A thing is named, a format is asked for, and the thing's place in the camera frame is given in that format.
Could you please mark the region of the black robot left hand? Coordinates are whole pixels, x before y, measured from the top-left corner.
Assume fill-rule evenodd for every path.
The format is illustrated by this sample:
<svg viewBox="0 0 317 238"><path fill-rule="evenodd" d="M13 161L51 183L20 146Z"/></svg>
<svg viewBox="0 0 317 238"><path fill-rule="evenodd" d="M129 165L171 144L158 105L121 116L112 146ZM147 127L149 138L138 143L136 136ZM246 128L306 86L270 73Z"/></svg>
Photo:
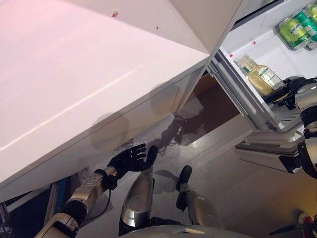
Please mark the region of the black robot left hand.
<svg viewBox="0 0 317 238"><path fill-rule="evenodd" d="M127 172L140 172L145 168L146 162L145 143L126 149L114 156L107 167L116 170L115 177L121 179Z"/></svg>

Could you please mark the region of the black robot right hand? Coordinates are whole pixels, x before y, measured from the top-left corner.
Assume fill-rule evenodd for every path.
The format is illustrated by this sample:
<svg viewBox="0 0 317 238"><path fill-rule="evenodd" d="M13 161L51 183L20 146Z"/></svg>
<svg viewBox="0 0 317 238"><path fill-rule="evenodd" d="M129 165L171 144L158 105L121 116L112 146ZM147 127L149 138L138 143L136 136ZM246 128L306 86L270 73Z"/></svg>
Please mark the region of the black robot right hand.
<svg viewBox="0 0 317 238"><path fill-rule="evenodd" d="M293 110L296 108L295 95L302 92L301 88L317 84L317 78L306 79L299 76L291 76L283 80L285 85L272 92L268 96L264 96L263 100L269 104L276 104L278 107L286 106L288 110Z"/></svg>

